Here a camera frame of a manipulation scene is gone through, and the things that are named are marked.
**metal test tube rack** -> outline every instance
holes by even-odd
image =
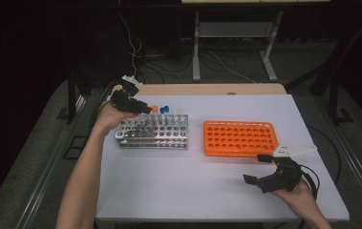
[[[117,127],[120,148],[187,149],[187,114],[140,114]]]

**orange plastic tray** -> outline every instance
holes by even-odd
[[[208,156],[272,155],[278,146],[269,122],[207,120],[203,128]]]

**human hand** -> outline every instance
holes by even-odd
[[[93,130],[100,130],[105,135],[109,134],[110,130],[115,129],[122,120],[137,116],[137,114],[121,112],[110,103],[110,101],[105,101],[101,104],[93,128]]]
[[[310,228],[330,228],[330,224],[318,207],[309,185],[303,178],[291,192],[281,189],[273,191],[271,194],[281,198],[291,211],[305,220]]]

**person's right arm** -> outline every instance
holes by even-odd
[[[317,202],[312,196],[309,185],[301,179],[297,186],[291,191],[277,190],[272,192],[281,198],[287,206],[299,217],[301,217],[311,229],[330,229],[330,223],[326,220]]]

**white table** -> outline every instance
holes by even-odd
[[[288,94],[140,95],[159,107],[189,115],[188,150],[120,150],[114,131],[104,143],[96,217],[114,221],[285,221],[297,219],[277,197],[245,184],[243,174],[264,177],[274,164],[256,158],[206,156],[202,123],[207,119],[268,121],[281,144],[312,145]],[[318,152],[294,156],[321,179],[318,204],[330,221],[348,220]]]

